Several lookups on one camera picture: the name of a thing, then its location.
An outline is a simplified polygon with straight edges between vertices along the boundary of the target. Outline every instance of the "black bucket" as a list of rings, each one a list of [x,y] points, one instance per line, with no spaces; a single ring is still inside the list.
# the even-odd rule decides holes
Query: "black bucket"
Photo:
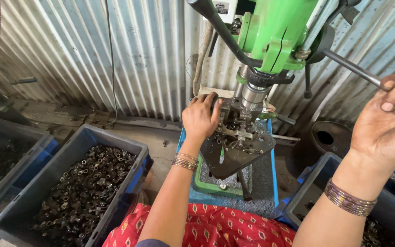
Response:
[[[326,152],[332,152],[343,158],[350,149],[352,131],[342,124],[316,122],[286,157],[286,167],[294,177],[308,166],[318,162]]]

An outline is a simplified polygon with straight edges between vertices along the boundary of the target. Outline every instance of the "woman's left hand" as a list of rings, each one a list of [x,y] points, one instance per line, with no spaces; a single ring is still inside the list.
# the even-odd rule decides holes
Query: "woman's left hand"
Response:
[[[219,124],[220,108],[223,100],[220,98],[214,104],[213,114],[210,112],[211,103],[216,93],[203,94],[193,98],[188,107],[182,112],[182,125],[187,132],[187,137],[195,141],[204,142],[216,130]]]

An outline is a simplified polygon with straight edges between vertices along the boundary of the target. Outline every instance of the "black lever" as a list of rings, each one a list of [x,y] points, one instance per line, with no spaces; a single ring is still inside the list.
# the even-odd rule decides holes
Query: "black lever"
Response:
[[[246,186],[245,179],[242,174],[242,170],[237,171],[237,177],[239,178],[240,185],[242,186],[243,200],[245,202],[249,202],[250,200],[252,200],[252,197],[248,191],[248,187]]]
[[[213,2],[211,0],[187,0],[187,3],[211,23],[219,36],[223,39],[228,48],[234,53],[234,56],[236,56],[236,58],[241,63],[248,66],[261,68],[263,60],[252,59],[245,55],[231,34],[231,31],[222,21],[219,14],[217,14],[217,11],[214,8]]]
[[[219,34],[217,32],[214,32],[213,40],[211,41],[210,51],[208,52],[209,58],[211,58],[211,56],[213,55],[214,47],[216,46],[217,42],[217,37],[219,37]]]
[[[305,69],[305,75],[306,75],[306,89],[304,91],[304,98],[309,99],[312,97],[312,90],[310,89],[310,64],[306,63],[306,66],[304,67]]]

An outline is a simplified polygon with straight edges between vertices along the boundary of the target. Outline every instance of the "electric cable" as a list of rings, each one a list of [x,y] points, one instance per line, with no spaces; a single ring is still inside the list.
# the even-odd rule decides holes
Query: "electric cable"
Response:
[[[107,0],[104,0],[104,4],[106,7],[107,31],[109,33],[109,47],[111,48],[112,94],[114,96],[114,104],[115,104],[115,119],[112,122],[103,125],[103,127],[115,123],[117,121],[117,115],[118,115],[117,98],[115,96],[115,83],[114,83],[114,72],[115,72],[115,70],[114,70],[114,53],[112,51],[111,23],[109,21],[109,7],[107,6]]]

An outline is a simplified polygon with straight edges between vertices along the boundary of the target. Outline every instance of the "nut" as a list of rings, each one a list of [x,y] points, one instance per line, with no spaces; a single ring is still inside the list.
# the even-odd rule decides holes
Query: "nut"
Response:
[[[298,50],[295,53],[295,57],[301,60],[307,59],[309,55],[310,55],[310,49],[308,49],[307,51]]]

